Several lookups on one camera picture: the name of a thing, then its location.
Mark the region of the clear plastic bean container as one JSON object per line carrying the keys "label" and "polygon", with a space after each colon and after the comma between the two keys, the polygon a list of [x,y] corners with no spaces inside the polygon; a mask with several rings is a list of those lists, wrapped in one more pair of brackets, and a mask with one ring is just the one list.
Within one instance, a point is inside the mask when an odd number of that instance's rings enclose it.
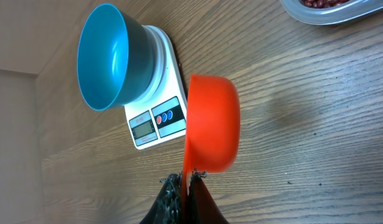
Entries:
{"label": "clear plastic bean container", "polygon": [[383,0],[352,0],[338,6],[312,8],[305,1],[281,0],[285,11],[298,21],[311,25],[340,24],[383,9]]}

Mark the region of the teal plastic bowl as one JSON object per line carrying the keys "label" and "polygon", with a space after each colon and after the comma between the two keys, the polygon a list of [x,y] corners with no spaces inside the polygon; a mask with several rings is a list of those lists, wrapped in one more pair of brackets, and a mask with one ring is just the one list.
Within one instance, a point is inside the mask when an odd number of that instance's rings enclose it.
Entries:
{"label": "teal plastic bowl", "polygon": [[146,91],[153,68],[153,47],[141,24],[110,3],[90,13],[77,52],[78,85],[89,107],[131,103]]}

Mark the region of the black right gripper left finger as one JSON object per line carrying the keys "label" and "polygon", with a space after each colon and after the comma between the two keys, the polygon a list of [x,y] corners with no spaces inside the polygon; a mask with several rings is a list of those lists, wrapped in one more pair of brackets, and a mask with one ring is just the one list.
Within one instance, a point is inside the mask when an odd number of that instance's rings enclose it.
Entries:
{"label": "black right gripper left finger", "polygon": [[181,179],[181,174],[169,174],[159,181],[163,186],[140,224],[182,223]]}

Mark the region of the white digital kitchen scale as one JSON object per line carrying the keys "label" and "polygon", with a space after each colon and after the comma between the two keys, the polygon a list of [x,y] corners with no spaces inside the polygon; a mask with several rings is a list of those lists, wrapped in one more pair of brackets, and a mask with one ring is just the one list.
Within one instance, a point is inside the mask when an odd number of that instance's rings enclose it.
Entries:
{"label": "white digital kitchen scale", "polygon": [[138,150],[185,135],[187,115],[186,95],[170,38],[158,27],[143,28],[153,45],[153,77],[136,101],[124,105]]}

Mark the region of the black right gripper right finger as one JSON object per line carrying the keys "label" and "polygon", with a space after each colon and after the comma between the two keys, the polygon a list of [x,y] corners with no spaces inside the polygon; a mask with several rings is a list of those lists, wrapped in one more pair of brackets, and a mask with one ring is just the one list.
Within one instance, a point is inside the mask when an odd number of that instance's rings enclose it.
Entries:
{"label": "black right gripper right finger", "polygon": [[207,172],[192,172],[187,198],[187,222],[191,224],[229,224],[209,193],[203,178]]}

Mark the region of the red beans pile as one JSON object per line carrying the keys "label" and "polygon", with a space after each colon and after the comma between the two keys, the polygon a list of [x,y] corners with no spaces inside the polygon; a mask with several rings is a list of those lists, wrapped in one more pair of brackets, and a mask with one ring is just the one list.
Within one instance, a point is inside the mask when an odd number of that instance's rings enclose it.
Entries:
{"label": "red beans pile", "polygon": [[349,2],[349,0],[300,0],[300,2],[306,7],[321,9],[327,7],[335,7]]}

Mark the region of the red plastic scoop blue handle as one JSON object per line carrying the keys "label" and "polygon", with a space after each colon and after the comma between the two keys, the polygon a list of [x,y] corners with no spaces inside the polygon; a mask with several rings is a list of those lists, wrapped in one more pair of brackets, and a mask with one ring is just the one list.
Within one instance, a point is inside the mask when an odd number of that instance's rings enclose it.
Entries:
{"label": "red plastic scoop blue handle", "polygon": [[235,85],[224,77],[191,75],[181,182],[185,223],[192,172],[227,170],[237,157],[239,141],[240,102]]}

